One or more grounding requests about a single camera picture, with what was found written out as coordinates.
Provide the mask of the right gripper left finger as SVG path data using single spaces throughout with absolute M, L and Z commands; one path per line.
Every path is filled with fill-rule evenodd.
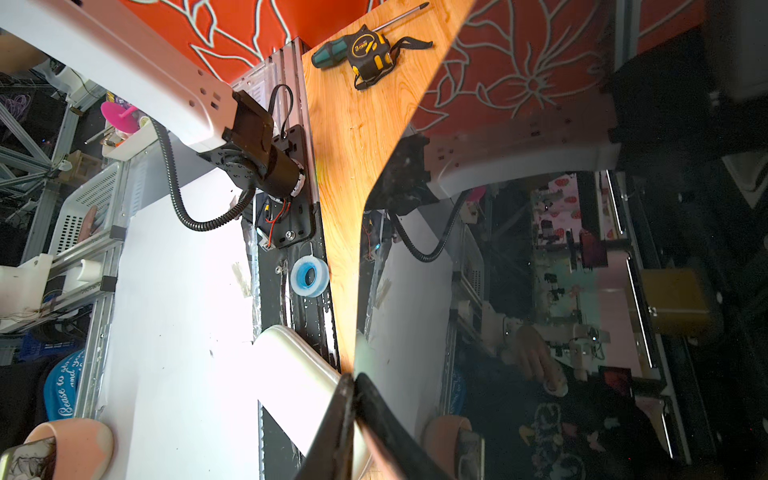
M 296 480 L 350 480 L 353 470 L 355 383 L 344 374 L 334 390 Z

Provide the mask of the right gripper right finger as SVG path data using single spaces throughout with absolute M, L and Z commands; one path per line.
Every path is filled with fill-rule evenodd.
M 356 377 L 354 388 L 355 419 L 382 479 L 450 479 L 400 424 L 366 374 Z

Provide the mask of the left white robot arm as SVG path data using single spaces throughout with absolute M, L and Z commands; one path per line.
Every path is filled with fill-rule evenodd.
M 173 208 L 205 232 L 242 214 L 256 192 L 290 205 L 304 167 L 274 141 L 274 108 L 203 71 L 119 1 L 4 1 L 1 26 L 151 117 Z M 241 189 L 224 214 L 197 221 L 181 198 L 169 137 L 227 173 Z

